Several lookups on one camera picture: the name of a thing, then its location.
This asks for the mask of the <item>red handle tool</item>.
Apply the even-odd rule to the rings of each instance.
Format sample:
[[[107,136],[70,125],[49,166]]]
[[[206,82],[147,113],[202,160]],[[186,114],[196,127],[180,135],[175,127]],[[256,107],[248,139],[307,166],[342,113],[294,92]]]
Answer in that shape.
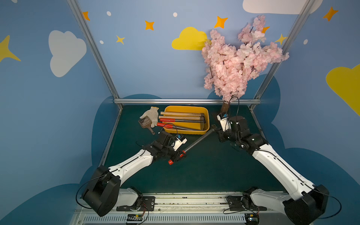
[[[200,138],[198,138],[196,141],[194,141],[191,145],[189,145],[185,150],[185,153],[187,153],[189,150],[193,149],[196,145],[198,145],[201,141],[206,139],[211,134],[215,133],[218,127],[216,125],[212,125],[211,128],[207,131],[206,134],[202,135]]]
[[[188,130],[188,131],[200,131],[200,129],[194,129],[189,127],[178,127],[172,123],[157,123],[157,126],[167,128],[167,129],[178,129],[178,130]]]
[[[160,122],[183,122],[183,123],[203,123],[205,124],[205,120],[183,120],[183,119],[167,119],[167,118],[161,118],[159,119]]]

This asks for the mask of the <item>wooden handle hoe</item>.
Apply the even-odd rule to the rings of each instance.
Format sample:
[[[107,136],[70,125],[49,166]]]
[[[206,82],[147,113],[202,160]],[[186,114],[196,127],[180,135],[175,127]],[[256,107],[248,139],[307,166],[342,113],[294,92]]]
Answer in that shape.
[[[203,113],[187,113],[187,112],[160,112],[162,116],[175,116],[175,117],[200,117],[204,116]]]
[[[202,116],[159,116],[160,121],[202,121]]]

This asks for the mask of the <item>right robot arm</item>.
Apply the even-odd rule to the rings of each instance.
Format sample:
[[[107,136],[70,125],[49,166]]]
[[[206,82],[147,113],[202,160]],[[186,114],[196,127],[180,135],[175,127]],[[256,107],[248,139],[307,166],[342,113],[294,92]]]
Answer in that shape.
[[[292,168],[260,134],[251,133],[242,116],[217,115],[221,128],[217,130],[221,142],[232,141],[260,162],[285,188],[286,193],[264,191],[252,187],[242,193],[241,207],[254,211],[261,207],[286,215],[295,225],[310,225],[324,219],[331,198],[328,189],[306,179]]]

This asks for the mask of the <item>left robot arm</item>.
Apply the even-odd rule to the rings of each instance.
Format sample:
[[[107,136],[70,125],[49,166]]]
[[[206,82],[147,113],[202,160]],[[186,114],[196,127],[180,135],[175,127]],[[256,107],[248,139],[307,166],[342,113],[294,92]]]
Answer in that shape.
[[[170,164],[185,155],[180,147],[187,142],[182,134],[173,136],[166,131],[159,133],[158,139],[143,145],[141,150],[127,160],[111,167],[99,166],[91,179],[84,183],[81,199],[85,209],[94,210],[103,217],[112,209],[119,211],[149,211],[143,194],[134,187],[122,188],[131,176],[161,158],[169,158]]]

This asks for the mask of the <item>yellow plastic storage box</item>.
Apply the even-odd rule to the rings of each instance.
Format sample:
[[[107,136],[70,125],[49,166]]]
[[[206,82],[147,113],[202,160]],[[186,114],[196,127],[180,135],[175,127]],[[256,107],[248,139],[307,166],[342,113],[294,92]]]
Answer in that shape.
[[[204,135],[210,129],[209,112],[199,106],[168,106],[158,116],[158,125],[169,133]]]

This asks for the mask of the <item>small brown slotted scoop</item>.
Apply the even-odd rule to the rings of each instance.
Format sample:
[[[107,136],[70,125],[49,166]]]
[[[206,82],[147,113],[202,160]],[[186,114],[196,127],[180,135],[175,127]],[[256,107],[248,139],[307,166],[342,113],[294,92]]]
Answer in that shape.
[[[155,135],[155,132],[151,128],[152,120],[148,116],[141,118],[138,123],[142,128],[147,128],[152,133],[152,135]]]

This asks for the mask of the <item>white knitted work glove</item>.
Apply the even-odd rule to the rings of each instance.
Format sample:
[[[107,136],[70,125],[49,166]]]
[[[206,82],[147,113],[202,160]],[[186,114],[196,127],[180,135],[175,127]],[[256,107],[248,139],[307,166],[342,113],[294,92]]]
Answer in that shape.
[[[149,119],[151,120],[151,128],[154,128],[155,126],[157,126],[158,123],[158,107],[152,106],[150,108],[150,110],[147,110],[146,112],[144,112],[144,114],[140,117],[140,119],[143,119],[144,117],[148,116]]]

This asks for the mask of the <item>pink blossom artificial tree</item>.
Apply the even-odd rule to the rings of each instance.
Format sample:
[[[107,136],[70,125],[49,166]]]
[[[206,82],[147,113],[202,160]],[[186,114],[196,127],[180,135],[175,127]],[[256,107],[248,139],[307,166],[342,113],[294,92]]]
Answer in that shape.
[[[281,63],[289,58],[276,43],[263,46],[266,37],[264,15],[257,16],[239,33],[240,47],[226,44],[225,37],[217,30],[210,32],[211,40],[206,41],[202,56],[207,65],[204,88],[213,89],[215,94],[229,104],[242,97],[248,82],[256,79],[268,65]]]

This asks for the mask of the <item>aluminium front rail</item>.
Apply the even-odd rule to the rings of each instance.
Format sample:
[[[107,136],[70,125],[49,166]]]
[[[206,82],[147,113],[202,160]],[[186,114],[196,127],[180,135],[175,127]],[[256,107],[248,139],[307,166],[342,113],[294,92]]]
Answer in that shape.
[[[230,211],[227,196],[241,192],[148,193],[154,196],[154,211],[116,211],[103,217],[94,210],[79,206],[71,219],[72,225],[291,225],[284,214],[267,211]]]

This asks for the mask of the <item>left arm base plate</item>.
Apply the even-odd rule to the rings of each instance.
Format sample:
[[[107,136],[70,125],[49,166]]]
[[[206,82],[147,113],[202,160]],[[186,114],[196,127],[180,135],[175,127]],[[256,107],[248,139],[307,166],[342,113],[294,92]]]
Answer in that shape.
[[[136,199],[135,203],[131,206],[118,206],[117,212],[139,212],[147,209],[148,211],[154,211],[156,198],[154,196],[140,196]]]

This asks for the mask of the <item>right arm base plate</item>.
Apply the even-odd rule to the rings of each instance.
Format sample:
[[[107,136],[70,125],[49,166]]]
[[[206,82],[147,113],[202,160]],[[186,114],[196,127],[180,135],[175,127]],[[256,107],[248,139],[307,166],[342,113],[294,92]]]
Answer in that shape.
[[[230,211],[267,211],[266,207],[256,206],[249,196],[227,196]]]

